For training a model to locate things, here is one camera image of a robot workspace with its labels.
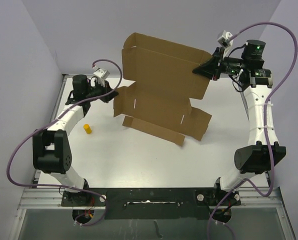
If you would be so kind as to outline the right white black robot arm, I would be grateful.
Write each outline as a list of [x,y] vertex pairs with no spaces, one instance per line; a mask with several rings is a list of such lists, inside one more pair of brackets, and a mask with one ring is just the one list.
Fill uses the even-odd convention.
[[244,98],[249,122],[248,143],[235,151],[234,169],[220,177],[218,188],[211,192],[212,200],[221,205],[229,199],[229,191],[238,189],[256,175],[273,172],[287,150],[279,143],[275,132],[271,102],[273,75],[263,67],[265,42],[247,40],[241,46],[240,58],[230,57],[233,52],[231,41],[222,39],[219,44],[211,59],[192,72],[214,81],[221,75],[228,75]]

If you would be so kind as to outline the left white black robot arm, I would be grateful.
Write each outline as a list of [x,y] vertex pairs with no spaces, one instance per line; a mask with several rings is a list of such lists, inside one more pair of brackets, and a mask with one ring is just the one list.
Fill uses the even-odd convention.
[[80,206],[91,199],[88,182],[72,167],[72,152],[68,136],[91,107],[91,98],[108,103],[118,95],[106,80],[108,73],[95,73],[90,79],[84,74],[72,77],[72,90],[60,115],[47,129],[32,137],[33,166],[54,177]]

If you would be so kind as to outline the brown cardboard box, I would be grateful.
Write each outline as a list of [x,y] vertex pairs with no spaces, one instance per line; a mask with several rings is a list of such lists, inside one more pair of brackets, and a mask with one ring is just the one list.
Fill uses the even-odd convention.
[[123,125],[182,146],[186,136],[200,141],[211,115],[191,105],[203,99],[209,79],[193,70],[211,54],[190,46],[132,33],[124,42],[122,73],[129,86],[118,88],[114,116]]

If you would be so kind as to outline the small yellow cylinder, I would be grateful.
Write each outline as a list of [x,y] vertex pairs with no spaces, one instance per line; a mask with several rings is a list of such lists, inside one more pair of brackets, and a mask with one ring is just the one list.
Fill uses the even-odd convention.
[[83,129],[88,135],[90,135],[93,132],[91,126],[87,123],[83,125]]

